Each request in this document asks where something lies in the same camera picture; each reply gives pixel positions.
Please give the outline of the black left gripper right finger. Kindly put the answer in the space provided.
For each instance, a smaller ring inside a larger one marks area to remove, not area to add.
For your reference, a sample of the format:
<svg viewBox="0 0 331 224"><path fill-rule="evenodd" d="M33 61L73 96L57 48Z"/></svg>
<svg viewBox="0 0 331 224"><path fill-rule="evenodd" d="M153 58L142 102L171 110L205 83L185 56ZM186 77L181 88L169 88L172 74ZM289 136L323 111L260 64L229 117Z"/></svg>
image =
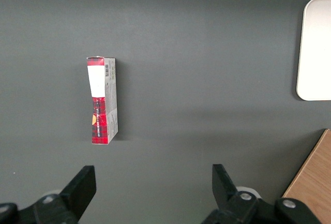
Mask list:
<svg viewBox="0 0 331 224"><path fill-rule="evenodd" d="M239 191L222 164L212 167L212 190L218 208L203 223L274 223L273 206L248 191Z"/></svg>

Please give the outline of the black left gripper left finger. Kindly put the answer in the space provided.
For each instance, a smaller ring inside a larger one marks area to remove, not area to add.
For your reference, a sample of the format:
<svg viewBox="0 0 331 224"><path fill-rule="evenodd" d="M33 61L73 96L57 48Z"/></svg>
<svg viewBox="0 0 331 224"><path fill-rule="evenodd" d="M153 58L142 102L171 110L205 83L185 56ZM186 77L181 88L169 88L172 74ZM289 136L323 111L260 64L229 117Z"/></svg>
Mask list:
<svg viewBox="0 0 331 224"><path fill-rule="evenodd" d="M33 205L34 223L78 223L96 193L95 167L84 166L60 191Z"/></svg>

